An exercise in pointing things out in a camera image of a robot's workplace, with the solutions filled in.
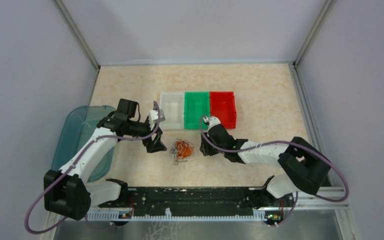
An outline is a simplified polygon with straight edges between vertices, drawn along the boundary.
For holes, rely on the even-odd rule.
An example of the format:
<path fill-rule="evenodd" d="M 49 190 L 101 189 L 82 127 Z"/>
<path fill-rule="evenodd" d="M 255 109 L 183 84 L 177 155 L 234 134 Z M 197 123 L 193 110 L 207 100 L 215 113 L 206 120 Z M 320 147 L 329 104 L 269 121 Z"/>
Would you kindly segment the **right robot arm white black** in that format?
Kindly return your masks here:
<path fill-rule="evenodd" d="M 304 192 L 316 195 L 331 170 L 330 161 L 301 137 L 291 141 L 256 143 L 234 138 L 221 124 L 201 133 L 200 151 L 204 156 L 223 155 L 232 163 L 263 164 L 283 169 L 270 176 L 257 191 L 258 199 L 275 206 L 282 197 Z"/>

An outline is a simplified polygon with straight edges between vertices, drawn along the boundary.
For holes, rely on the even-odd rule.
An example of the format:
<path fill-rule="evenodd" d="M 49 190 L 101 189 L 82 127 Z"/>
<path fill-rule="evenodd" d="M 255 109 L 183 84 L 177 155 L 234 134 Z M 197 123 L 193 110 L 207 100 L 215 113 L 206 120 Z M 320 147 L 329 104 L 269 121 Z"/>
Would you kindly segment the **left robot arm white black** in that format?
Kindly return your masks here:
<path fill-rule="evenodd" d="M 129 203 L 128 184 L 110 178 L 98 185 L 86 184 L 102 158 L 122 141 L 141 141 L 147 153 L 164 152 L 160 124 L 163 110 L 153 103 L 145 121 L 133 120 L 139 103 L 121 98 L 117 109 L 103 117 L 84 146 L 58 170 L 44 176 L 44 208 L 73 220 L 83 219 L 91 207 L 114 203 L 124 207 Z"/>

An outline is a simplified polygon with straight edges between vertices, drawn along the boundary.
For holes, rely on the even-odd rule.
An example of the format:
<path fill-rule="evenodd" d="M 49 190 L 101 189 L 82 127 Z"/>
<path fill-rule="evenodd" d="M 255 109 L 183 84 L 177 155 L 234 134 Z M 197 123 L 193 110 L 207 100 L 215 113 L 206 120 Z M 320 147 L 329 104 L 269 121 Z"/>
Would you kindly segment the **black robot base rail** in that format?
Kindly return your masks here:
<path fill-rule="evenodd" d="M 261 187 L 129 187 L 100 208 L 128 208 L 135 217 L 250 217 L 254 210 L 291 207 L 292 194 L 275 199 Z"/>

